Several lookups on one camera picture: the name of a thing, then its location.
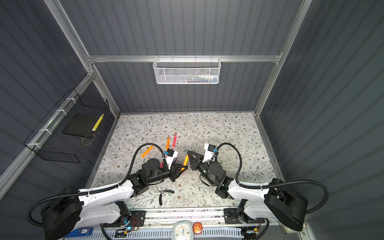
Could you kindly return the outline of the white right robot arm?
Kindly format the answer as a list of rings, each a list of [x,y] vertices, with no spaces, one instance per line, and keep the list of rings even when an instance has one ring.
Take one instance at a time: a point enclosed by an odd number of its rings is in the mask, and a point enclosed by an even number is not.
[[[216,188],[215,193],[219,197],[240,201],[237,215],[242,223],[265,218],[278,220],[297,232],[303,229],[308,200],[294,188],[285,185],[247,189],[227,176],[220,163],[205,161],[203,155],[193,151],[187,151],[187,154],[191,169],[199,171],[208,184]]]

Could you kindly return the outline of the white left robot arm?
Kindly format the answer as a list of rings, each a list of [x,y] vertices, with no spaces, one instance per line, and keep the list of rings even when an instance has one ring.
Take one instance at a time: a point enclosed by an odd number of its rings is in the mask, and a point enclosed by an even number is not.
[[[41,210],[45,239],[58,240],[76,229],[98,224],[127,225],[132,217],[125,200],[146,192],[156,182],[174,182],[187,169],[181,164],[164,167],[159,160],[150,159],[124,183],[77,190],[77,196],[71,195],[74,188],[66,188],[62,190],[63,197],[48,201]]]

